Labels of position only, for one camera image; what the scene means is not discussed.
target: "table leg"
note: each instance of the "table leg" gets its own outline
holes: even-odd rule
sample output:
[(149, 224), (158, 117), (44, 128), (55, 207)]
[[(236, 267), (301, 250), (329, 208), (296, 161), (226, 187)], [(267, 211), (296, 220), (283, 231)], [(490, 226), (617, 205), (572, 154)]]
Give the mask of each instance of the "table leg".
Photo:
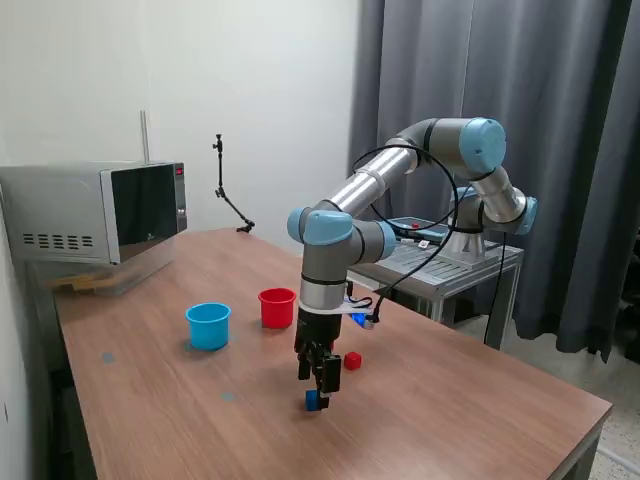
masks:
[(430, 306), (431, 306), (431, 302), (426, 298), (416, 297), (416, 312), (418, 312), (420, 315), (424, 315), (425, 317), (428, 317)]
[(600, 436), (585, 450), (582, 457), (571, 467), (571, 470), (564, 476), (563, 480), (589, 480), (599, 440)]
[(496, 303), (493, 307), (491, 321), (487, 326), (487, 345), (500, 350), (502, 340), (507, 331), (507, 326), (513, 313), (513, 304), (518, 289), (520, 266), (502, 272), (502, 278), (498, 285)]
[(442, 323), (447, 327), (453, 327), (453, 320), (456, 314), (455, 298), (442, 298), (431, 303), (431, 320)]

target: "microwave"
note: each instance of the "microwave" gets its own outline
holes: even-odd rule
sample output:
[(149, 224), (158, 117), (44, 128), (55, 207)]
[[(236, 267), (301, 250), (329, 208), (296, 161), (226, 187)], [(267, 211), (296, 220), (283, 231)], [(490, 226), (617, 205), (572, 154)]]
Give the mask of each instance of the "microwave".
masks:
[(187, 228), (182, 163), (6, 166), (0, 187), (24, 260), (120, 264)]

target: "tile floor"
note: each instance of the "tile floor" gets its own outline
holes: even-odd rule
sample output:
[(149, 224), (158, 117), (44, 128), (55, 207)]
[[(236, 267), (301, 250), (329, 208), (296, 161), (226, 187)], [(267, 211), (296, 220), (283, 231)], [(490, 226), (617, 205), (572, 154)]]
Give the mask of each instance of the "tile floor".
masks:
[[(486, 317), (467, 321), (457, 329), (482, 339), (485, 325)], [(503, 351), (613, 403), (601, 444), (640, 465), (640, 365), (625, 359), (617, 350), (607, 364), (586, 351), (560, 353), (555, 349), (555, 336), (522, 340), (513, 325), (507, 332)], [(591, 479), (640, 480), (640, 477), (597, 454)]]

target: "blue cup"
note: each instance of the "blue cup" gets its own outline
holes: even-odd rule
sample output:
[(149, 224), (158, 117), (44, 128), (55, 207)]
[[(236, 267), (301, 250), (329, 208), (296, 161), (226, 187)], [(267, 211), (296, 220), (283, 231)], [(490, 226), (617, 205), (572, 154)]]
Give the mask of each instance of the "blue cup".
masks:
[(231, 309), (223, 303), (194, 305), (185, 314), (191, 345), (200, 350), (218, 350), (229, 341)]

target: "wooden table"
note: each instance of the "wooden table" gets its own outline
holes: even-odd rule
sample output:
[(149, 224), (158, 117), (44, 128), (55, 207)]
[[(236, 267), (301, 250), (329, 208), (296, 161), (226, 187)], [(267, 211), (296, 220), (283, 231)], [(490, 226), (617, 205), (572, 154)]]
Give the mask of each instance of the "wooden table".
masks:
[[(373, 331), (343, 321), (336, 350), (363, 366), (304, 411), (295, 327), (263, 330), (257, 299), (299, 278), (299, 258), (220, 230), (179, 235), (120, 297), (58, 295), (98, 477), (588, 477), (609, 403), (392, 302)], [(206, 301), (233, 310), (215, 353), (188, 347), (184, 312)]]

